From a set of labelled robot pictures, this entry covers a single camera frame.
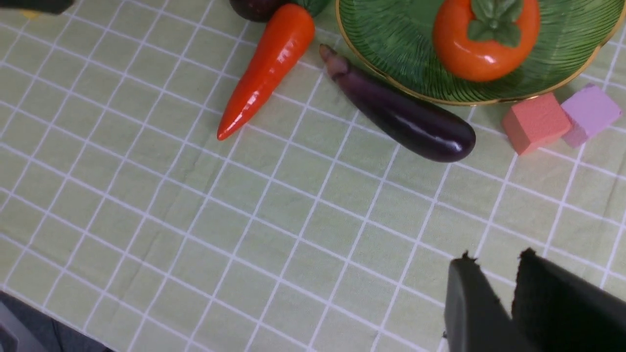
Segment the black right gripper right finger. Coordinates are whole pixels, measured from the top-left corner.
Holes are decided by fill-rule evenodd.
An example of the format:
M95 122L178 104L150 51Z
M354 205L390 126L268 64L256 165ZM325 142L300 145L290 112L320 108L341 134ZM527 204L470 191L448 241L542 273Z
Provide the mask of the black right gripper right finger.
M539 352L623 352L626 304L526 249L512 303L515 326Z

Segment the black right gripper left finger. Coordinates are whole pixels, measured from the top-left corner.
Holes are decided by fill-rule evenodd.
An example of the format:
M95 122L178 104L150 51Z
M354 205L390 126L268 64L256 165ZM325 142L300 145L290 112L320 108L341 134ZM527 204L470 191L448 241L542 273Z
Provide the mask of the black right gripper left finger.
M536 351L468 252L449 263L444 322L450 352Z

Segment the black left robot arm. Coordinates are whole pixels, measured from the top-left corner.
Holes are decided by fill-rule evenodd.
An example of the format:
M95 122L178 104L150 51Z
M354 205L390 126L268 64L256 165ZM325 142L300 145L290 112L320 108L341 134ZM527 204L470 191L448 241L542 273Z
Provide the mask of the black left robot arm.
M0 0L0 8L59 15L74 3L75 0Z

